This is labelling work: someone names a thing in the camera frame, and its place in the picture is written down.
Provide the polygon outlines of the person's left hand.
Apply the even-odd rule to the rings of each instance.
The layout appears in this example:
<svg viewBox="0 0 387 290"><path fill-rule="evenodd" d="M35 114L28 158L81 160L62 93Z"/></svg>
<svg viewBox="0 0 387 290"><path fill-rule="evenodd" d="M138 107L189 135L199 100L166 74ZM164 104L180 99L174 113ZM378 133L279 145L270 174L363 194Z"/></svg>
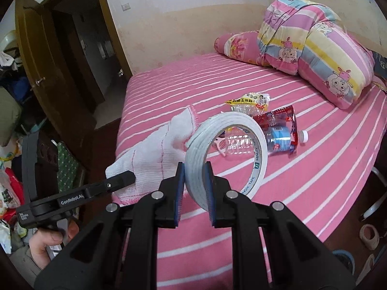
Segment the person's left hand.
<svg viewBox="0 0 387 290"><path fill-rule="evenodd" d="M30 253L35 264L44 269L50 262L47 247L60 245L64 235L60 231L39 228L29 240Z"/></svg>

